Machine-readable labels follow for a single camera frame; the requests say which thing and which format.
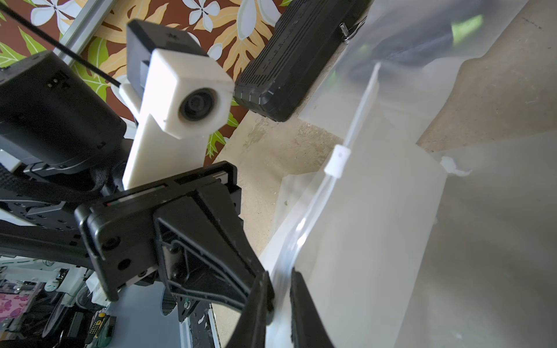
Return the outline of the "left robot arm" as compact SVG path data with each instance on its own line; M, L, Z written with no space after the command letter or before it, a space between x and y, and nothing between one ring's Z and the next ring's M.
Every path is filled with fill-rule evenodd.
M196 168L184 160L197 129L225 113L228 79L178 74L175 84L153 83L177 150L157 136L146 150L138 183L103 188L128 154L125 124L64 62L41 52L1 71L1 143L14 144L56 173L88 171L94 186L79 191L1 171L1 188L30 226L1 222L1 252L63 262L97 274L115 302L123 287L156 273L176 298L214 302L242 319L268 323L274 290L245 236L241 189L229 162Z

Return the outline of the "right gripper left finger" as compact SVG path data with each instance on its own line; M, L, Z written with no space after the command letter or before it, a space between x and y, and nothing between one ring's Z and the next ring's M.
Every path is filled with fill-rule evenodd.
M247 304L226 348L264 347L268 320L272 319L272 283L268 271L256 279Z

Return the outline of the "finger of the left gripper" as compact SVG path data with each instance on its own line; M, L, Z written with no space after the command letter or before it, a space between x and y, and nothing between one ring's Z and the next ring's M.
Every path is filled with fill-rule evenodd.
M245 309L265 269L226 185L201 186L162 205L153 223L159 272L172 295Z

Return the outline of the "clear zip-top bag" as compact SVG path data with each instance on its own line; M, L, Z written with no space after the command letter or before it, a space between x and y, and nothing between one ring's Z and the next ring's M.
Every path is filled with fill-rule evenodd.
M371 78L384 117L417 141L451 95L461 65L484 56L523 1L374 1L299 117L343 137Z
M556 133L430 155L383 116L374 68L345 142L264 252L291 347L555 347Z

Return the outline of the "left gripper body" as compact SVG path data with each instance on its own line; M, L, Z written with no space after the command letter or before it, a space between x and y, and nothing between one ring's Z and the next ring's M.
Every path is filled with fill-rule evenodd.
M223 161L81 204L75 210L89 258L108 300L158 269L153 215L205 184L235 191L237 169Z

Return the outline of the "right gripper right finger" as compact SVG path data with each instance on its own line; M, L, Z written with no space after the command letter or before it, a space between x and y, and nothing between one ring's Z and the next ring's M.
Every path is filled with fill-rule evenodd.
M319 317L303 275L292 269L290 302L292 307L291 341L295 348L333 348Z

